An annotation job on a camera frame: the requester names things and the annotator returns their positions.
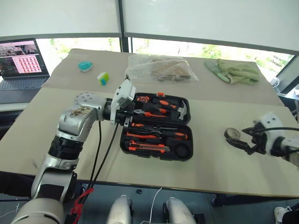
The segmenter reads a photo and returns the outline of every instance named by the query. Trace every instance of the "laptop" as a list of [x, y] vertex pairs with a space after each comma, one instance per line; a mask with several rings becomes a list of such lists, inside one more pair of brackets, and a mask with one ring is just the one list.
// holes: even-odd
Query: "laptop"
[[35, 38], [0, 41], [0, 104], [28, 103], [49, 78]]

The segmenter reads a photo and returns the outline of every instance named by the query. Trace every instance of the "plastic bag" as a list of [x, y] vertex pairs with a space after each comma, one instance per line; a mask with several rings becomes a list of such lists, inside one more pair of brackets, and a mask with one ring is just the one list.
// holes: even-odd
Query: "plastic bag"
[[187, 60], [173, 56], [130, 55], [125, 75], [133, 83], [198, 81]]

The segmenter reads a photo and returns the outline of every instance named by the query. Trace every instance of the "open tool case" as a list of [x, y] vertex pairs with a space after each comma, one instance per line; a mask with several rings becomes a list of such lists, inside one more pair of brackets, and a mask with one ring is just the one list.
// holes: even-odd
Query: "open tool case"
[[121, 149], [142, 157], [186, 161], [193, 156], [189, 102], [164, 93], [136, 93], [134, 114], [124, 124]]

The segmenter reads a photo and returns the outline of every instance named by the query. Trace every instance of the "laptop keyboard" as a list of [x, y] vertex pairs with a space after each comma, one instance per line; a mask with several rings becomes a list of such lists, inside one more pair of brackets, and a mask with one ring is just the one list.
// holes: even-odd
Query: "laptop keyboard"
[[46, 80], [47, 78], [3, 80], [0, 83], [0, 91], [38, 89]]

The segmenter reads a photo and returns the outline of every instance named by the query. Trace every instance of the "window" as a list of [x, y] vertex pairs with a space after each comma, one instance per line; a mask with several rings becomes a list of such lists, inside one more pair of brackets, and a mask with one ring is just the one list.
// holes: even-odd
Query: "window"
[[141, 38], [133, 38], [132, 41], [133, 53], [256, 62], [268, 81], [271, 81], [294, 56], [265, 50], [191, 42]]
[[70, 50], [73, 48], [121, 51], [119, 38], [112, 37], [54, 38], [37, 39], [36, 41], [50, 75], [56, 66], [68, 56]]

